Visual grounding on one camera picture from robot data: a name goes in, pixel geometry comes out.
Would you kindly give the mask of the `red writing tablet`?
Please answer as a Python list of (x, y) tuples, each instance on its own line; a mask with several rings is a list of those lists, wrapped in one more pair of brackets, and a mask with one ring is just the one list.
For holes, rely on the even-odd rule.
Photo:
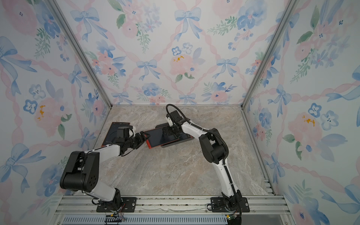
[(185, 133), (181, 133), (179, 135), (179, 138), (169, 144), (178, 144), (178, 143), (183, 143), (183, 142), (186, 142), (186, 141), (190, 141), (190, 140), (193, 140), (194, 137), (189, 135), (189, 134), (185, 134)]
[(162, 128), (155, 128), (145, 132), (151, 135), (151, 137), (146, 142), (149, 149), (158, 147), (162, 144), (166, 144), (178, 139), (178, 138), (172, 138), (171, 140), (162, 140), (162, 134), (163, 134)]
[(118, 128), (128, 125), (130, 125), (129, 122), (112, 122), (101, 146), (104, 147), (108, 144), (112, 144), (117, 137)]

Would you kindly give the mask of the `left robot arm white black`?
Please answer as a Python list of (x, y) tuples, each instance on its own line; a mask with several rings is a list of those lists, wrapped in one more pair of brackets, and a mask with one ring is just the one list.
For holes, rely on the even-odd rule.
[(72, 152), (61, 176), (60, 187), (81, 191), (112, 212), (121, 210), (124, 202), (120, 190), (100, 180), (99, 166), (109, 159), (125, 156), (128, 149), (140, 148), (150, 137), (150, 134), (144, 131), (136, 133), (133, 126), (124, 124), (117, 129), (111, 143), (98, 149)]

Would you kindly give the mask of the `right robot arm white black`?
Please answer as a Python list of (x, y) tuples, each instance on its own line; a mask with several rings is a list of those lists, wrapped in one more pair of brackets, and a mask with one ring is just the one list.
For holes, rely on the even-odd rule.
[(214, 128), (205, 129), (185, 119), (179, 122), (169, 121), (168, 124), (175, 134), (184, 133), (199, 141), (203, 156), (212, 164), (219, 179), (224, 205), (230, 212), (242, 213), (242, 194), (233, 181), (227, 163), (229, 149), (219, 132)]

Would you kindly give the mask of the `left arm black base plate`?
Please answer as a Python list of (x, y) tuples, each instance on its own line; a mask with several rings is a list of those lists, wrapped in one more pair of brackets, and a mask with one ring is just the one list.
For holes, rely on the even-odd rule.
[(96, 212), (135, 212), (136, 197), (121, 197), (118, 200), (97, 203)]

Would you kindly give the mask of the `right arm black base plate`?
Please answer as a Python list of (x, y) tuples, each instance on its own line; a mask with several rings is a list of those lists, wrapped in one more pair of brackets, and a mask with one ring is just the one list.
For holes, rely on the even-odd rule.
[(224, 197), (211, 197), (207, 208), (212, 212), (250, 212), (249, 203), (245, 197), (239, 198), (239, 201), (235, 198), (229, 200)]

